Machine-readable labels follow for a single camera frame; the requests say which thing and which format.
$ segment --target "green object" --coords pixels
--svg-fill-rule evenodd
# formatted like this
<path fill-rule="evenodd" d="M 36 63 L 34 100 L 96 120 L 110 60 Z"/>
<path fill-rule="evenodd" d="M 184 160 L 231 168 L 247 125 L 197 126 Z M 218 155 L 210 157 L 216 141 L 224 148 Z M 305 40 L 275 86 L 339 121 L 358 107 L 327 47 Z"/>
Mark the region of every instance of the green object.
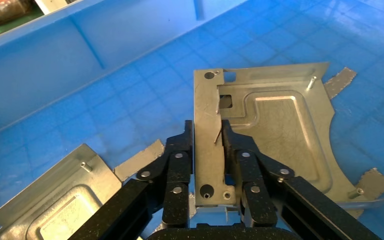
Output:
<path fill-rule="evenodd" d="M 39 7 L 33 8 L 30 12 L 28 12 L 26 15 L 19 17 L 17 19 L 14 19 L 10 22 L 7 22 L 3 25 L 0 25 L 0 34 L 3 34 L 11 29 L 14 29 L 18 26 L 21 26 L 23 24 L 26 24 L 32 20 L 35 20 L 41 16 L 43 16 L 44 13 Z"/>

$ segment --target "silver bolt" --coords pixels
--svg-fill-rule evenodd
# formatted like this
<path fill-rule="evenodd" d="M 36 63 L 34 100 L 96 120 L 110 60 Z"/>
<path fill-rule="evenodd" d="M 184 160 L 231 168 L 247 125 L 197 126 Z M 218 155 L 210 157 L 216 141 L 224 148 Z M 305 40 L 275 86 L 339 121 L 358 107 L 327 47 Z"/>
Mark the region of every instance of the silver bolt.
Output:
<path fill-rule="evenodd" d="M 288 169 L 281 169 L 280 173 L 283 174 L 283 175 L 288 175 L 289 174 L 289 170 Z"/>
<path fill-rule="evenodd" d="M 177 186 L 177 187 L 173 188 L 173 193 L 174 194 L 179 194 L 181 192 L 182 192 L 182 188 L 181 187 Z"/>
<path fill-rule="evenodd" d="M 144 172 L 142 172 L 142 174 L 140 174 L 140 176 L 143 177 L 143 178 L 147 178 L 150 175 L 151 175 L 151 173 L 149 171 L 144 171 Z"/>
<path fill-rule="evenodd" d="M 92 167 L 89 166 L 86 162 L 82 161 L 80 163 L 80 167 L 82 167 L 84 170 L 86 170 L 86 172 L 90 173 L 92 172 Z"/>
<path fill-rule="evenodd" d="M 316 76 L 313 76 L 310 80 L 310 83 L 308 84 L 307 86 L 307 90 L 311 89 L 314 85 L 314 82 L 316 81 L 317 77 Z"/>
<path fill-rule="evenodd" d="M 251 192 L 253 193 L 259 193 L 260 192 L 260 188 L 258 186 L 252 186 L 251 187 Z"/>
<path fill-rule="evenodd" d="M 348 198 L 349 199 L 355 199 L 358 196 L 361 196 L 364 194 L 364 190 L 360 187 L 348 192 Z"/>

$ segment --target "bin floor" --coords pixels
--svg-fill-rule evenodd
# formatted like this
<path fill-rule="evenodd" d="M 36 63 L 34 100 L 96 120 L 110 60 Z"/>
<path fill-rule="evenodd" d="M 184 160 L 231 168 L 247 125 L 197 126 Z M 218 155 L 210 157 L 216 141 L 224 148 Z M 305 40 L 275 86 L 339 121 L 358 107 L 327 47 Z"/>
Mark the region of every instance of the bin floor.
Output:
<path fill-rule="evenodd" d="M 384 174 L 384 1 L 249 0 L 0 132 L 0 206 L 81 143 L 114 168 L 181 133 L 194 69 L 324 61 L 324 82 L 358 73 L 332 100 L 339 166 L 355 184 L 370 168 Z M 384 239 L 384 206 L 360 220 Z"/>

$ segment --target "stamped metal panel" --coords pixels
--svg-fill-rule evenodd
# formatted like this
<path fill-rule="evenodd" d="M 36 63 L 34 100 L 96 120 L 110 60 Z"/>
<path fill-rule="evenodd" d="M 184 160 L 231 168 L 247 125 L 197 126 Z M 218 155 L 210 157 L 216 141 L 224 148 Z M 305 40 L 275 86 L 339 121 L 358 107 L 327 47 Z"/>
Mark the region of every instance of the stamped metal panel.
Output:
<path fill-rule="evenodd" d="M 82 144 L 0 208 L 0 239 L 68 239 L 120 187 Z"/>
<path fill-rule="evenodd" d="M 328 65 L 225 69 L 236 78 L 218 88 L 232 101 L 220 113 L 236 133 L 252 136 L 262 153 L 294 169 L 333 201 L 348 202 L 347 193 L 355 187 L 339 168 L 329 139 L 335 112 L 321 81 Z"/>

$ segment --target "blue plastic bin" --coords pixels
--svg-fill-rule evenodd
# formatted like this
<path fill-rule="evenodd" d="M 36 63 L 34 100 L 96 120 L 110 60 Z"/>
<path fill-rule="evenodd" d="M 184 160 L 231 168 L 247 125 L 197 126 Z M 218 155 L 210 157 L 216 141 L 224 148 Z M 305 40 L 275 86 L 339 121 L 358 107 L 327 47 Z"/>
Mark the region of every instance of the blue plastic bin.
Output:
<path fill-rule="evenodd" d="M 384 174 L 384 0 L 82 0 L 2 34 L 0 206 L 81 143 L 113 168 L 181 133 L 194 69 L 324 61 L 323 82 L 358 73 L 332 100 L 339 166 Z M 384 206 L 359 220 L 384 239 Z"/>

